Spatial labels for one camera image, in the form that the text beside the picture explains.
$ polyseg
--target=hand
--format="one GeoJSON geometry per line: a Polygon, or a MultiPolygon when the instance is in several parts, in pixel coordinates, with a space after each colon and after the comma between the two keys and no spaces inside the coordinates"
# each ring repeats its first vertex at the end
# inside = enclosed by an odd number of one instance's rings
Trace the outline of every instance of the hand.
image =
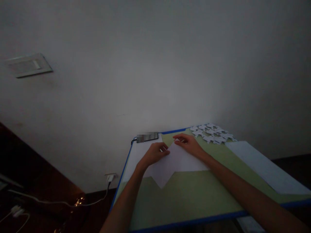
{"type": "Polygon", "coordinates": [[[169,155],[170,152],[167,149],[168,146],[164,142],[152,143],[149,150],[139,161],[139,165],[147,169],[150,165],[158,162],[164,156],[169,155]]]}
{"type": "Polygon", "coordinates": [[[181,146],[185,149],[189,154],[192,154],[194,157],[199,157],[205,151],[202,147],[198,144],[194,136],[188,134],[178,134],[173,136],[174,139],[178,139],[179,141],[174,141],[176,145],[181,146]]]}

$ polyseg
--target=power outlet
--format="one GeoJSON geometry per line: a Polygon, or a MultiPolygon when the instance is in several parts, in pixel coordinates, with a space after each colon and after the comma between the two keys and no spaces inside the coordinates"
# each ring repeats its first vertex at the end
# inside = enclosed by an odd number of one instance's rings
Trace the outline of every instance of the power outlet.
{"type": "Polygon", "coordinates": [[[117,178],[116,173],[110,173],[110,174],[105,174],[105,177],[107,178],[107,183],[112,182],[115,178],[117,178]]]}

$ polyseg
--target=desk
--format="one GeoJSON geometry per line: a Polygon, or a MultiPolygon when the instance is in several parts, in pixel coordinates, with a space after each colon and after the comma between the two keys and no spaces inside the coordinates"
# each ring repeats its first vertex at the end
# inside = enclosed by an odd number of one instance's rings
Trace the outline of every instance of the desk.
{"type": "MultiPolygon", "coordinates": [[[[188,128],[163,132],[163,142],[170,146],[173,142],[172,136],[180,132],[192,134],[188,128]]],[[[224,144],[207,144],[201,137],[198,137],[197,141],[216,160],[283,207],[289,208],[311,203],[311,195],[276,193],[224,144]]],[[[112,205],[126,185],[126,182],[122,182],[122,176],[112,205]]],[[[163,189],[158,187],[153,178],[143,178],[132,216],[130,231],[165,230],[246,215],[247,212],[243,210],[210,171],[175,172],[163,189]]]]}

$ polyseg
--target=light switch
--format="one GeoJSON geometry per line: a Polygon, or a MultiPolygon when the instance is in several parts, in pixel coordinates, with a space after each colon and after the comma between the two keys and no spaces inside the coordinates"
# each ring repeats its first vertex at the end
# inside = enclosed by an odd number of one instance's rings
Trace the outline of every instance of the light switch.
{"type": "Polygon", "coordinates": [[[31,56],[12,58],[5,64],[16,78],[22,78],[40,73],[53,72],[41,53],[31,56]]]}

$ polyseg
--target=forearm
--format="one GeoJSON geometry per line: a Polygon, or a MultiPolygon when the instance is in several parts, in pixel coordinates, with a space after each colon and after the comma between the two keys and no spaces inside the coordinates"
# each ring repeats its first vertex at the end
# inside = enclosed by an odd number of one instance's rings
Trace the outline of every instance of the forearm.
{"type": "Polygon", "coordinates": [[[138,163],[133,175],[108,215],[100,233],[124,233],[128,231],[145,171],[146,167],[138,163]]]}
{"type": "Polygon", "coordinates": [[[247,183],[206,152],[197,156],[204,162],[239,204],[267,232],[309,232],[309,228],[264,193],[247,183]]]}

